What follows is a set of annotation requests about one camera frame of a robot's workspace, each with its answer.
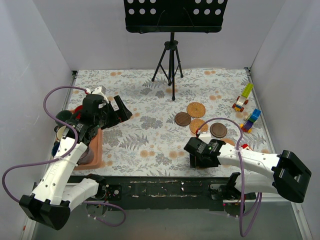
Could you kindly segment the dark walnut coaster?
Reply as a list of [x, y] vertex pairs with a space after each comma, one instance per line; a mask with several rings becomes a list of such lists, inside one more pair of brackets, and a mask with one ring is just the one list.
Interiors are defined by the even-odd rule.
[[216, 138], [223, 138], [227, 135], [227, 128], [224, 124], [216, 122], [210, 126], [210, 133]]
[[179, 112], [175, 115], [174, 121], [177, 125], [185, 127], [191, 123], [191, 116], [187, 112]]

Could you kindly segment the orange cup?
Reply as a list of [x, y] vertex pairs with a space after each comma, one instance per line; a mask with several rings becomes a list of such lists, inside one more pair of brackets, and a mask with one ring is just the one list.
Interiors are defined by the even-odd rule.
[[92, 140], [96, 137], [97, 134], [98, 134], [97, 132], [91, 132], [91, 133], [88, 135], [88, 140], [89, 140], [89, 141], [92, 141]]

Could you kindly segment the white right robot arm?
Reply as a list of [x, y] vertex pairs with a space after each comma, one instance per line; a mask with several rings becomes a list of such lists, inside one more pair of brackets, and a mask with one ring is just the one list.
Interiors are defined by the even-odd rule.
[[243, 167], [252, 174], [231, 176], [226, 186], [227, 195], [237, 199], [243, 193], [272, 193], [294, 203], [302, 203], [308, 189], [311, 171], [292, 152], [281, 154], [261, 153], [248, 149], [236, 149], [223, 140], [202, 141], [191, 137], [184, 147], [189, 153], [191, 168], [215, 168], [219, 165]]

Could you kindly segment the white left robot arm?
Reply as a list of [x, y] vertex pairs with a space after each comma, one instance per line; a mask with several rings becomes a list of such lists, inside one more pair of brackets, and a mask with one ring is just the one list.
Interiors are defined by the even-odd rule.
[[68, 221], [71, 211], [89, 198], [104, 199], [107, 181], [97, 174], [89, 174], [80, 183], [66, 190], [66, 184], [99, 130], [111, 128], [129, 120], [132, 113], [120, 96], [114, 100], [118, 110], [99, 94], [88, 94], [82, 108], [69, 114], [65, 129], [52, 162], [31, 195], [23, 195], [19, 205], [31, 219], [54, 230], [60, 230]]

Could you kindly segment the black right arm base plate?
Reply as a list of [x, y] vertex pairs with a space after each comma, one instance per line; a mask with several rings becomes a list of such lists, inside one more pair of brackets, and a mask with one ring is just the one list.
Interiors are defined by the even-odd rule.
[[212, 200], [238, 201], [241, 199], [241, 192], [227, 184], [210, 184], [209, 192]]

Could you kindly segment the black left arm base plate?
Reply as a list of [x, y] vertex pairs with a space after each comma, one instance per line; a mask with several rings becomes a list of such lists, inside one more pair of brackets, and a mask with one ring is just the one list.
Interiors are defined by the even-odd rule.
[[122, 186], [120, 184], [107, 184], [102, 187], [102, 200], [120, 201], [122, 199]]

